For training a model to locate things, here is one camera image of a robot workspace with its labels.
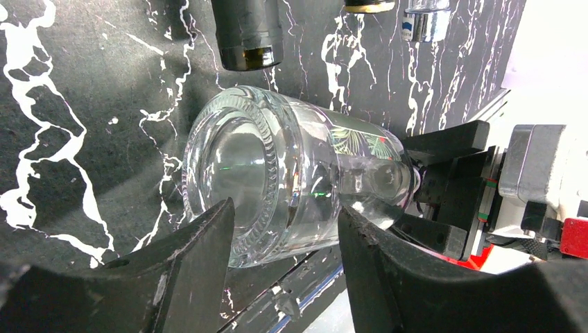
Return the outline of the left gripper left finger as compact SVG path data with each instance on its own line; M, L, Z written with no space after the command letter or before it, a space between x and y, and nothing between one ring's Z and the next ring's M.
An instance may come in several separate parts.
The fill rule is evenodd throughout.
M216 332L234 231L218 202L183 228L102 267L1 263L2 332Z

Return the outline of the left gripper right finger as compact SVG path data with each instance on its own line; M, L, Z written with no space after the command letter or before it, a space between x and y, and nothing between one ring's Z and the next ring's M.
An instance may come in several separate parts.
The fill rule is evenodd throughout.
M356 332L586 332L587 262L498 275L434 257L351 207L338 236Z

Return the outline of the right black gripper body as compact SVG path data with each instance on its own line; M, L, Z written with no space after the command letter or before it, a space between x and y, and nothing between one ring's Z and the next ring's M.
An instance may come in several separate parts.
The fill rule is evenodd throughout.
M425 212L404 214L396 235L457 261L483 254L502 163L499 148L487 146L489 133L488 122L475 120L403 139L421 180L413 200Z

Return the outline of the round clear bottle white cap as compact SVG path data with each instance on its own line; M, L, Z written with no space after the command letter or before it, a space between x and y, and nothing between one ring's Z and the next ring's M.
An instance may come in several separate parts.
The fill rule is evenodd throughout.
M407 151L386 129L247 85L204 105L182 163L187 217L233 201L232 268L336 245L343 207L389 228L419 185Z

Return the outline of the blue glass bottle white cap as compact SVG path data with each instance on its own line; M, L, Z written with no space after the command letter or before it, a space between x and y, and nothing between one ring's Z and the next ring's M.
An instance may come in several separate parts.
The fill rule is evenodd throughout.
M449 0L410 0L401 22L401 37L407 42L440 42L451 21Z

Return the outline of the square bottle brown label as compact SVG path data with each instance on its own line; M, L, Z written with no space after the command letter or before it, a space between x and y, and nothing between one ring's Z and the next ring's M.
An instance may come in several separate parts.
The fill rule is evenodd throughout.
M394 0L344 0L346 12L355 14L377 14L388 12L395 7Z

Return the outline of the dark green wine bottle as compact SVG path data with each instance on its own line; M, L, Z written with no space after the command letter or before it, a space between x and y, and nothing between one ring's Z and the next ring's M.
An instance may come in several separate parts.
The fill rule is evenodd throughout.
M213 0L220 61L228 71L256 71L284 59L276 0Z

